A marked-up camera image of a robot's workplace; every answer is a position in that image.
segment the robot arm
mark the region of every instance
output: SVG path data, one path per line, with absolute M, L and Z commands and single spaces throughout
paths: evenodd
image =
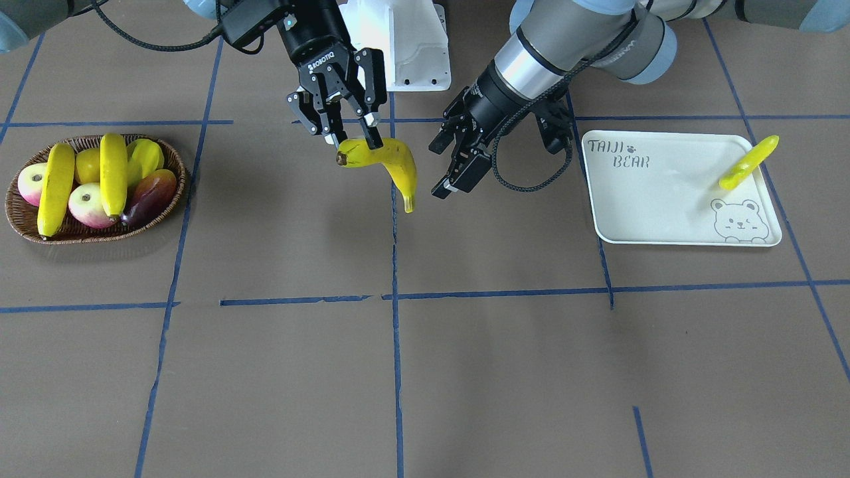
M 572 117 L 562 101 L 571 76 L 585 66 L 645 84 L 663 75 L 677 42 L 666 22 L 708 15 L 751 23 L 834 31 L 850 22 L 838 0 L 520 0 L 521 23 L 486 70 L 443 113 L 429 149 L 455 142 L 445 176 L 431 193 L 470 192 L 490 171 L 488 146 L 529 112 L 546 149 L 572 147 Z
M 25 45 L 47 29 L 104 0 L 0 0 L 0 53 Z M 355 51 L 335 0 L 184 0 L 194 11 L 221 22 L 205 40 L 218 35 L 242 49 L 276 27 L 290 61 L 298 69 L 300 86 L 286 97 L 292 111 L 310 134 L 321 134 L 328 144 L 339 146 L 347 138 L 343 129 L 341 100 L 357 115 L 371 149 L 383 145 L 377 125 L 378 108 L 387 101 L 383 53 L 374 48 Z M 158 47 L 162 51 L 197 48 L 204 42 L 182 47 Z M 358 80 L 364 72 L 365 85 Z

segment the yellow object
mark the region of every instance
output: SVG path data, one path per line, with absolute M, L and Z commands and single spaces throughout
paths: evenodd
M 38 205 L 38 234 L 51 237 L 59 231 L 73 186 L 74 150 L 67 143 L 58 143 L 50 149 L 48 168 L 44 173 L 42 200 Z
M 140 180 L 147 178 L 157 169 L 162 169 L 165 162 L 162 148 L 157 143 L 150 139 L 137 139 L 134 143 L 136 143 L 136 146 L 127 160 L 127 185 L 130 188 L 136 186 Z
M 127 144 L 120 134 L 100 140 L 100 201 L 112 218 L 120 217 L 127 203 Z
M 100 148 L 88 148 L 76 154 L 74 180 L 80 184 L 100 181 Z
M 773 135 L 762 139 L 762 142 L 753 146 L 744 157 L 735 163 L 727 172 L 720 178 L 718 184 L 725 190 L 731 191 L 738 187 L 744 179 L 747 178 L 753 171 L 758 168 L 759 164 L 774 152 L 776 145 L 779 144 L 779 136 Z
M 156 163 L 156 168 L 154 170 L 156 171 L 157 169 L 163 169 L 165 167 L 165 155 L 162 153 L 162 148 L 159 146 L 159 144 L 156 143 L 156 141 L 151 141 L 147 138 L 136 139 L 135 141 L 127 145 L 127 157 L 133 157 L 133 152 L 136 151 L 136 146 L 144 143 L 145 141 L 153 143 L 156 145 L 157 148 L 159 148 L 159 161 Z
M 395 138 L 384 138 L 383 147 L 370 150 L 365 139 L 346 139 L 337 150 L 337 164 L 345 168 L 362 168 L 380 162 L 405 199 L 405 212 L 416 206 L 417 166 L 407 145 Z

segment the bear drawing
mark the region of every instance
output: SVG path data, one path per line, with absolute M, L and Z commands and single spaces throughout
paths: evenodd
M 758 215 L 758 204 L 747 199 L 741 204 L 727 204 L 723 199 L 711 202 L 716 213 L 714 230 L 723 236 L 726 242 L 752 242 L 764 244 L 770 234 L 768 225 Z

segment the robotiq logo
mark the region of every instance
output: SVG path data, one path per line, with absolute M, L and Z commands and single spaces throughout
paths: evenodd
M 620 58 L 626 56 L 627 53 L 632 51 L 632 47 L 638 44 L 638 40 L 631 40 L 625 47 L 620 48 L 617 53 L 610 55 L 608 58 L 603 58 L 600 61 L 597 61 L 593 64 L 593 66 L 597 68 L 602 68 L 603 66 L 608 66 Z
M 310 74 L 312 75 L 313 70 L 324 65 L 326 61 L 330 60 L 331 58 L 333 58 L 335 56 L 336 55 L 333 54 L 333 52 L 328 52 L 328 53 L 325 54 L 325 56 L 319 58 L 318 60 L 314 61 L 313 63 L 310 63 L 310 65 L 309 65 Z

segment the fruit basket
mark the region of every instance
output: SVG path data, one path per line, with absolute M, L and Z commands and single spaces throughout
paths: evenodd
M 27 202 L 18 191 L 18 176 L 20 175 L 20 171 L 31 164 L 47 162 L 50 149 L 53 147 L 53 145 L 51 145 L 36 153 L 35 156 L 26 162 L 26 164 L 24 164 L 24 166 L 21 167 L 18 173 L 14 176 L 11 185 L 8 187 L 8 191 L 6 192 L 6 218 L 14 230 L 28 241 L 40 244 L 78 244 L 81 242 L 117 241 L 126 237 L 135 236 L 162 222 L 162 220 L 177 207 L 180 197 L 184 193 L 187 172 L 186 167 L 183 164 L 183 160 L 180 159 L 180 155 L 177 151 L 162 139 L 152 138 L 144 134 L 124 134 L 123 137 L 126 143 L 130 143 L 141 138 L 150 139 L 155 141 L 162 148 L 162 154 L 165 157 L 163 167 L 171 170 L 177 178 L 177 190 L 174 192 L 174 198 L 162 213 L 153 218 L 147 224 L 137 226 L 135 228 L 126 226 L 122 224 L 121 221 L 118 221 L 115 225 L 111 225 L 105 229 L 94 229 L 88 227 L 74 219 L 70 213 L 67 213 L 59 232 L 47 240 L 43 239 L 38 234 L 38 207 Z M 102 136 L 100 135 L 77 136 L 74 138 L 63 139 L 59 142 L 69 144 L 75 153 L 79 153 L 80 151 L 88 148 L 99 147 L 101 138 Z

